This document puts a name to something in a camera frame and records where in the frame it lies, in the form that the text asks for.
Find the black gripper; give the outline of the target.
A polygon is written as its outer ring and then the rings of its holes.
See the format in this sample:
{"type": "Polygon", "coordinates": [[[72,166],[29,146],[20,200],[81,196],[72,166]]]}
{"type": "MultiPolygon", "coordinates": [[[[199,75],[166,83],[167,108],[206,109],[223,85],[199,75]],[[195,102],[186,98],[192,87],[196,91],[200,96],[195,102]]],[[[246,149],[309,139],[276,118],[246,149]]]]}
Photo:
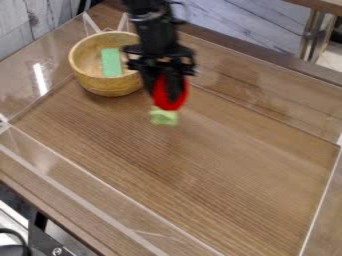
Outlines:
{"type": "Polygon", "coordinates": [[[167,98],[175,102],[183,93],[183,75],[196,74],[195,51],[178,44],[174,48],[162,53],[148,53],[140,44],[127,45],[121,48],[127,57],[127,67],[130,70],[140,71],[144,88],[148,94],[154,93],[158,72],[151,69],[164,69],[167,98]]]}

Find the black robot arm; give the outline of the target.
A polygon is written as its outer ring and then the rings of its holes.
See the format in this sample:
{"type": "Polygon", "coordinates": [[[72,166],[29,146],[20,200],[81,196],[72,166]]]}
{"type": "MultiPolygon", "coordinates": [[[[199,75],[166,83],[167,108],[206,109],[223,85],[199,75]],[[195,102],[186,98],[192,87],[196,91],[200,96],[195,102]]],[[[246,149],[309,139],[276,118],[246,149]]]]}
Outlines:
{"type": "Polygon", "coordinates": [[[186,77],[195,75],[195,52],[179,42],[186,23],[174,15],[174,0],[121,0],[139,42],[123,47],[127,66],[143,78],[152,97],[175,104],[186,93],[186,77]]]}

